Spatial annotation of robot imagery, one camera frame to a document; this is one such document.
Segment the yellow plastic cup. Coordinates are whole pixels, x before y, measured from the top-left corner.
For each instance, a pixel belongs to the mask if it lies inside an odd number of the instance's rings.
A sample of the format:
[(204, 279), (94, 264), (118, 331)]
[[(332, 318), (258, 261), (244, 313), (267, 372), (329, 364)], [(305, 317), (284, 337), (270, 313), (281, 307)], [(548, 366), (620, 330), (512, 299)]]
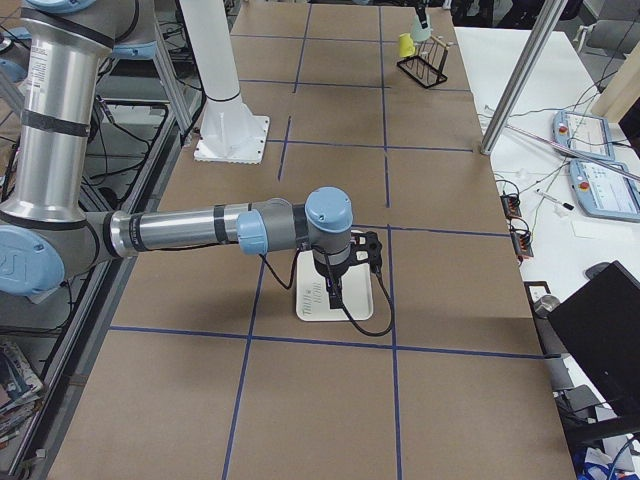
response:
[(398, 56), (402, 59), (415, 54), (416, 47), (410, 33), (402, 33), (398, 36)]

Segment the cream bear serving tray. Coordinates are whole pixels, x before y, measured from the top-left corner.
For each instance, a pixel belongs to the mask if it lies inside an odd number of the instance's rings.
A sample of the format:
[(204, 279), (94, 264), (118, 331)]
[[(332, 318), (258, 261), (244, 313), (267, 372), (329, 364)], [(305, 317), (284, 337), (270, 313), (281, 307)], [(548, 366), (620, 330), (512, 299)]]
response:
[[(343, 310), (331, 310), (325, 278), (315, 268), (310, 251), (297, 259), (296, 314), (306, 322), (346, 322)], [(369, 266), (351, 267), (342, 277), (342, 297), (356, 321), (367, 321), (374, 312)]]

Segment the blue teach pendant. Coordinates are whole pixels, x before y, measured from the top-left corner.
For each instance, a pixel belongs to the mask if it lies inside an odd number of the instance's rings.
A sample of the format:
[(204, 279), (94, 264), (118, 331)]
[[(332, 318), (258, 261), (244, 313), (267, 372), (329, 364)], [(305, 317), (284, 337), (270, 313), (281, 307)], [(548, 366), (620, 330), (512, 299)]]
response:
[(628, 173), (621, 162), (573, 159), (569, 164), (571, 186), (577, 203), (587, 216), (639, 222), (639, 183), (615, 170)]
[(609, 122), (601, 116), (561, 110), (553, 119), (555, 141), (572, 150), (602, 161), (614, 161)]

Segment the black marker pen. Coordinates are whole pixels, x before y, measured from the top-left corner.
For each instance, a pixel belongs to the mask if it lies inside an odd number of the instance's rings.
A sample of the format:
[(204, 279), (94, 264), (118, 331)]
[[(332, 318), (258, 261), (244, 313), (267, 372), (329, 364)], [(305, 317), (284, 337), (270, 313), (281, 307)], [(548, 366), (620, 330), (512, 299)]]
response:
[(564, 209), (566, 209), (568, 211), (572, 211), (575, 208), (575, 206), (573, 204), (568, 203), (568, 202), (563, 202), (563, 201), (553, 197), (552, 195), (550, 195), (549, 193), (547, 193), (547, 192), (545, 192), (545, 191), (543, 191), (541, 189), (537, 189), (535, 192), (538, 195), (540, 195), (543, 199), (546, 199), (546, 200), (550, 201), (553, 204), (559, 205), (559, 206), (561, 206), (562, 208), (564, 208)]

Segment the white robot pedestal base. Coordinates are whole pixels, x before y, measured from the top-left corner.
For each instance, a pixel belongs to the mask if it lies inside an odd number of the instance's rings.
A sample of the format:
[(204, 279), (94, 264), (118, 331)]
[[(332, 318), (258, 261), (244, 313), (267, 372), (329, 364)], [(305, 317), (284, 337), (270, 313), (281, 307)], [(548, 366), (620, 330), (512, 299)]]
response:
[(244, 103), (222, 1), (180, 3), (206, 104), (194, 158), (203, 162), (258, 164), (270, 126)]

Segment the upper blue teach pendant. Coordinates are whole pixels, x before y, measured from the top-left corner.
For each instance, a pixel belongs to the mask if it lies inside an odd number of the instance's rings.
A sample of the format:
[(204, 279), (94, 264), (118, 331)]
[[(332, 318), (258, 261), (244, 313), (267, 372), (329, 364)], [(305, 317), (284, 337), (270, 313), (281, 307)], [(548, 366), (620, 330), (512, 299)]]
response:
[(602, 161), (614, 161), (609, 122), (601, 116), (561, 110), (553, 119), (555, 141), (572, 150)]

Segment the black laptop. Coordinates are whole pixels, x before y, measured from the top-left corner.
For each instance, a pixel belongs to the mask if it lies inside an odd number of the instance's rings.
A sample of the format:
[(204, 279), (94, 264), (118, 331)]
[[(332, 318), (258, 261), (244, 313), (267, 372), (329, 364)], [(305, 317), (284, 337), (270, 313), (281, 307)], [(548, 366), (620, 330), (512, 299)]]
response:
[(548, 320), (619, 416), (639, 412), (639, 281), (618, 261), (556, 307)]

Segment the steel metal cup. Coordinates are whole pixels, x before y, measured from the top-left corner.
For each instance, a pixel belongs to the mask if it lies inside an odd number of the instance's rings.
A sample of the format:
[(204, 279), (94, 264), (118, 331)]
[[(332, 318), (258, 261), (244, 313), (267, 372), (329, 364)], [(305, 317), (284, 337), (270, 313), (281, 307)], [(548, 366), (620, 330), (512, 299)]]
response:
[(554, 295), (542, 295), (533, 302), (533, 315), (536, 318), (547, 319), (560, 304), (560, 300)]

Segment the aluminium frame post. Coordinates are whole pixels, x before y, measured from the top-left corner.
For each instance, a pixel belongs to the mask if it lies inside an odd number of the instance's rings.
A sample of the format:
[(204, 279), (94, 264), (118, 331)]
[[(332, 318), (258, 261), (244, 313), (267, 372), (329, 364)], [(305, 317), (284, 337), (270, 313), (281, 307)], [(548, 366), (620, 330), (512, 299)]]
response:
[(547, 0), (542, 6), (484, 134), (480, 145), (482, 154), (491, 155), (566, 4), (567, 0)]

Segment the light green plastic cup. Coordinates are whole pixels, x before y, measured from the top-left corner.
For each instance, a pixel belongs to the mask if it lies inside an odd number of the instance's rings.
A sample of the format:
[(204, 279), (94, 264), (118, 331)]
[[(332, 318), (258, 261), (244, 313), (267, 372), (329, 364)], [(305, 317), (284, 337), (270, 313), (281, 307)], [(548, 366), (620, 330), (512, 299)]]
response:
[(430, 24), (430, 18), (427, 17), (424, 22), (421, 22), (418, 16), (415, 16), (411, 28), (411, 38), (415, 43), (425, 42), (430, 39), (432, 34), (432, 28)]

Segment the lower blue teach pendant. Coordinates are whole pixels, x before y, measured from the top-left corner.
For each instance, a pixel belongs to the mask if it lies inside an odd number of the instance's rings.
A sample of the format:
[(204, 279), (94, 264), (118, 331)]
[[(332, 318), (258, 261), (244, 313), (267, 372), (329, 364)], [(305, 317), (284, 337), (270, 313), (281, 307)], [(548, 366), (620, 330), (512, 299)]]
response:
[(569, 164), (571, 186), (577, 203), (587, 216), (639, 222), (639, 183), (615, 170), (628, 173), (621, 162), (573, 159)]

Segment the stack of books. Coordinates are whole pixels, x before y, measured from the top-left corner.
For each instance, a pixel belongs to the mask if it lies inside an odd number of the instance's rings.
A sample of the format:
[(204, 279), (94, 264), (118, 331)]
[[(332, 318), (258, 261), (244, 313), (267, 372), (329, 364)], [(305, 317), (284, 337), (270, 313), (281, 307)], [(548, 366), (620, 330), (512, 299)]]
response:
[(1, 447), (41, 405), (44, 384), (19, 346), (1, 338)]

